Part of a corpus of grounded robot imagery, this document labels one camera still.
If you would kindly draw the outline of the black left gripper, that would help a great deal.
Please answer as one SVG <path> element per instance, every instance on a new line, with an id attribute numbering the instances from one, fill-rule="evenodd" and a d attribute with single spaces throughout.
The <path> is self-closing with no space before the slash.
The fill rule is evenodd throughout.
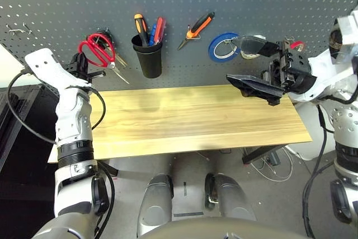
<path id="1" fill-rule="evenodd" d="M 88 83 L 91 83 L 92 79 L 106 76 L 105 71 L 97 71 L 88 74 L 88 59 L 84 52 L 76 53 L 73 56 L 73 64 L 68 65 L 68 72 L 76 78 L 83 79 Z"/>

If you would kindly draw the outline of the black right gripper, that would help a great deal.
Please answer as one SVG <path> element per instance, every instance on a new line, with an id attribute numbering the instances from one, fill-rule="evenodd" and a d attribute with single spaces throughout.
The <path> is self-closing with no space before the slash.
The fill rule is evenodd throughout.
<path id="1" fill-rule="evenodd" d="M 251 75 L 227 74 L 226 79 L 244 97 L 280 100 L 284 93 L 303 94 L 313 87 L 317 78 L 306 55 L 294 50 L 287 41 L 270 42 L 256 36 L 239 36 L 232 43 L 245 54 L 258 54 L 271 59 L 261 78 Z"/>

